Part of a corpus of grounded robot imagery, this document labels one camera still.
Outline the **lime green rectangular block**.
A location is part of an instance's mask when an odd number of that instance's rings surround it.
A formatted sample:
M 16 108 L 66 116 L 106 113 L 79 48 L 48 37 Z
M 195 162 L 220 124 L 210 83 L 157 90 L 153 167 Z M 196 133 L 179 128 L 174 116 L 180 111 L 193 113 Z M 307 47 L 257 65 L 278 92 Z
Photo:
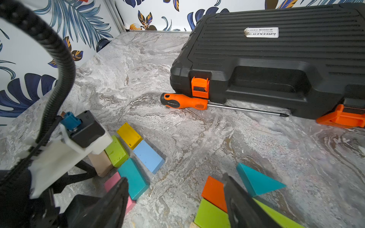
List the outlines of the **lime green rectangular block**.
M 273 210 L 267 205 L 261 203 L 260 201 L 253 199 L 277 224 L 282 228 L 304 228 L 295 221 L 289 219 L 288 217 L 280 214 L 279 212 Z

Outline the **natural wood rectangular block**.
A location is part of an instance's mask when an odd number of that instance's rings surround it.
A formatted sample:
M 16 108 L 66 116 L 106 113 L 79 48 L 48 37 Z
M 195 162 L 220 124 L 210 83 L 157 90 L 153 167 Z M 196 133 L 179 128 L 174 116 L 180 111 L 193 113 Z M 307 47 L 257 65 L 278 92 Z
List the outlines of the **natural wood rectangular block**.
M 194 222 L 191 222 L 189 228 L 200 228 L 200 227 L 197 224 L 195 224 Z

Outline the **teal rectangular block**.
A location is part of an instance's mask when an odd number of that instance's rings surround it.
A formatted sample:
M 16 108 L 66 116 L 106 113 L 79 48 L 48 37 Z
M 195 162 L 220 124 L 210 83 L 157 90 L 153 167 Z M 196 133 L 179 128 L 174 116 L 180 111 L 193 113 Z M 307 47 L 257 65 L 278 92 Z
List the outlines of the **teal rectangular block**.
M 118 168 L 118 173 L 121 177 L 127 178 L 128 193 L 132 200 L 137 201 L 149 188 L 149 184 L 132 158 L 126 160 Z

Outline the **orange rectangular block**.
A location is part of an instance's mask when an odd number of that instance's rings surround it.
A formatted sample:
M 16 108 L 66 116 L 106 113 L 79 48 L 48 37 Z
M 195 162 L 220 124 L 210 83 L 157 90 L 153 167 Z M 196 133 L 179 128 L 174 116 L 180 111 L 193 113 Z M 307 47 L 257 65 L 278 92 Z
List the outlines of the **orange rectangular block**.
M 228 212 L 224 195 L 224 184 L 208 176 L 202 191 L 202 197 L 225 213 Z

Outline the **light blue rectangular block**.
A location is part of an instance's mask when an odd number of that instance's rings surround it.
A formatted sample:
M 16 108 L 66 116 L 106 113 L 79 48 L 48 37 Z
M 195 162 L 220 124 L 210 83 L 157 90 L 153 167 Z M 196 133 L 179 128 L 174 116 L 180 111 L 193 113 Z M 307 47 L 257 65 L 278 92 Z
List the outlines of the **light blue rectangular block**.
M 156 174 L 165 162 L 145 140 L 142 140 L 133 152 L 152 174 Z

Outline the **teal triangle block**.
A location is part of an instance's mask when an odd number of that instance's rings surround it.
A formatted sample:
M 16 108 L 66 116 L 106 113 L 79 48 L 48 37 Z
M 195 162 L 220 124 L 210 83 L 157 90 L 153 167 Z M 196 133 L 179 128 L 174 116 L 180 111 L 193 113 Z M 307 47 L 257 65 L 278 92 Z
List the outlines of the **teal triangle block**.
M 236 170 L 251 197 L 257 197 L 286 187 L 285 184 L 242 163 L 238 163 Z

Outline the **natural wood slanted block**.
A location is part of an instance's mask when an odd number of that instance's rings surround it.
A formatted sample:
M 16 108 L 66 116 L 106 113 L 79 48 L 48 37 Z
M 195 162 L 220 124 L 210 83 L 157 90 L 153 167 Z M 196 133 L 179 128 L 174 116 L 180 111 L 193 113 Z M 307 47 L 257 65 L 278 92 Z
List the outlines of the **natural wood slanted block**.
M 105 177 L 114 168 L 105 151 L 102 151 L 100 154 L 90 153 L 88 158 L 99 177 Z

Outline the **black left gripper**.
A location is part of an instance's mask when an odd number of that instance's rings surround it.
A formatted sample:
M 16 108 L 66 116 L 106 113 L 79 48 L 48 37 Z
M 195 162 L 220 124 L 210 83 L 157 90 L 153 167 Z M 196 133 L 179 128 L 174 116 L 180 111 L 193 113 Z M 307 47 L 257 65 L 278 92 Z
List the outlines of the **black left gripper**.
M 121 178 L 105 196 L 76 195 L 64 213 L 55 206 L 54 194 L 72 183 L 97 176 L 85 161 L 76 164 L 85 173 L 60 177 L 39 198 L 30 199 L 30 171 L 15 183 L 15 188 L 1 199 L 2 228 L 120 228 L 128 201 L 128 180 Z

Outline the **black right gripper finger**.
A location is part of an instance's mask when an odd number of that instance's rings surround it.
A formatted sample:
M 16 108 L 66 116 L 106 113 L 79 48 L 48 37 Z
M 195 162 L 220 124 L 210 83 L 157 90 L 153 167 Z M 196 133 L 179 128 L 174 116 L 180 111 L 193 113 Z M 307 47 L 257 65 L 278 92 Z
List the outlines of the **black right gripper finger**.
M 280 227 L 227 173 L 223 174 L 223 189 L 232 228 Z

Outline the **yellow square block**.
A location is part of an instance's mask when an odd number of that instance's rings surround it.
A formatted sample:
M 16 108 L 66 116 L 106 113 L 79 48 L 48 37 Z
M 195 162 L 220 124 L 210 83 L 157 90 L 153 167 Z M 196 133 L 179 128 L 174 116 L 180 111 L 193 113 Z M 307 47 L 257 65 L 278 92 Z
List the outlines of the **yellow square block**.
M 132 150 L 134 150 L 143 140 L 128 123 L 124 123 L 117 130 L 117 133 Z

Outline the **green square block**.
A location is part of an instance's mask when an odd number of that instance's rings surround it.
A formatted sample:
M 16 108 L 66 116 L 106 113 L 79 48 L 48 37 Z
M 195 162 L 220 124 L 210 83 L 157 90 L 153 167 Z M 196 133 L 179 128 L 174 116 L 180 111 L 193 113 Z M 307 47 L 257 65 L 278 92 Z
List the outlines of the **green square block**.
M 202 199 L 194 223 L 200 228 L 230 228 L 226 212 Z

